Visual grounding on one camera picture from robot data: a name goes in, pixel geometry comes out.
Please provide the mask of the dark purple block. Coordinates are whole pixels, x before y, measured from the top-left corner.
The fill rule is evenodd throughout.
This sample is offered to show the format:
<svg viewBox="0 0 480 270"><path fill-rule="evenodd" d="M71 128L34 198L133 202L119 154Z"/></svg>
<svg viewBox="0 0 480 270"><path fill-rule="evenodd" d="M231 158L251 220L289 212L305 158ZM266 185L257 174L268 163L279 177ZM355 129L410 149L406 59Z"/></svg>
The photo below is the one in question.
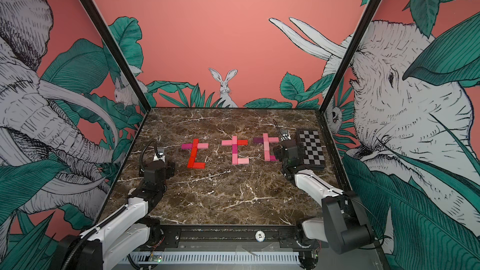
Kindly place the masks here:
<svg viewBox="0 0 480 270"><path fill-rule="evenodd" d="M254 144L263 144L264 143L264 140L262 137L254 137L253 138L253 143Z"/></svg>

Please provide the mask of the red block bottom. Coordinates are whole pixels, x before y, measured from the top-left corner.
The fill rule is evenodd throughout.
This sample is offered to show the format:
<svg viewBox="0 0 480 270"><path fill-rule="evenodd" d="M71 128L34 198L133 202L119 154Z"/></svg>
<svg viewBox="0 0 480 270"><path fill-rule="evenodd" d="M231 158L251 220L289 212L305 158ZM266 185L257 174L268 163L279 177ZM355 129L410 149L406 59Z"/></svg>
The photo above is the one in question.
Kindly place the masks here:
<svg viewBox="0 0 480 270"><path fill-rule="evenodd" d="M191 157L192 157L192 158L195 158L195 157L197 156L197 153L198 153L197 147L192 148L192 150L191 150Z"/></svg>

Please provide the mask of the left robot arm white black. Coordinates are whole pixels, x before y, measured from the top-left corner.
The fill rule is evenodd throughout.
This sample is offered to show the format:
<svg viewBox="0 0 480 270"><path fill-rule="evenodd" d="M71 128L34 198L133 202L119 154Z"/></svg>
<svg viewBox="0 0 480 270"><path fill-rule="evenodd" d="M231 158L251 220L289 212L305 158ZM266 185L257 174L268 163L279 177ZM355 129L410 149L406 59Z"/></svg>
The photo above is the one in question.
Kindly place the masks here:
<svg viewBox="0 0 480 270"><path fill-rule="evenodd" d="M79 236L68 235L57 245L50 270L111 270L136 248L155 248L165 239L160 222L148 214L162 200L175 163L159 159L141 165L143 179L127 203Z"/></svg>

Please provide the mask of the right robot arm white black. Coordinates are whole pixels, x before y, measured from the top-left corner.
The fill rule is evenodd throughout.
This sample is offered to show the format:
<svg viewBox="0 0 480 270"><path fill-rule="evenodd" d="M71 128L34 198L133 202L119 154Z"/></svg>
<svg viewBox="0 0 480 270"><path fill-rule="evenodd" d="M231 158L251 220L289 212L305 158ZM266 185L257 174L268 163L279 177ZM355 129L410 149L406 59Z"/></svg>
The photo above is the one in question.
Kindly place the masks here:
<svg viewBox="0 0 480 270"><path fill-rule="evenodd" d="M332 186L307 168L305 150L300 144L292 139L281 141L274 147L274 155L282 162L284 177L322 208L321 218L301 223L303 235L308 240L324 241L339 255L376 241L360 198L353 191Z"/></svg>

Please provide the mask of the pink block horizontal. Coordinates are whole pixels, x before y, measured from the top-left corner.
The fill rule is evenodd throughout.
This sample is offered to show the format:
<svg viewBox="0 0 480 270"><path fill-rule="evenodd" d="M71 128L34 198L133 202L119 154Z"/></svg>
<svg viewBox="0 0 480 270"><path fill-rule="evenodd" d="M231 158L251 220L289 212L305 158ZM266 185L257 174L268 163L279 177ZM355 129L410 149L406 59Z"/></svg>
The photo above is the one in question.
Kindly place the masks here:
<svg viewBox="0 0 480 270"><path fill-rule="evenodd" d="M271 161L271 156L269 151L264 151L264 160Z"/></svg>

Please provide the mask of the red block large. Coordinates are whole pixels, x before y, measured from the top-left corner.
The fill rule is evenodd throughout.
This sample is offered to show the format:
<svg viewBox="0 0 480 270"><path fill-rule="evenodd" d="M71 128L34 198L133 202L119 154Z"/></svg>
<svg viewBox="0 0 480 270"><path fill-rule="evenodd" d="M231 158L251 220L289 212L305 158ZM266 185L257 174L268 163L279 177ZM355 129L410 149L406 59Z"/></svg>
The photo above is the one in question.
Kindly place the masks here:
<svg viewBox="0 0 480 270"><path fill-rule="evenodd" d="M189 158L189 161L188 161L188 164L187 164L187 167L188 167L188 168L190 168L190 169L194 168L195 159L196 159L195 157L190 157L190 158Z"/></svg>

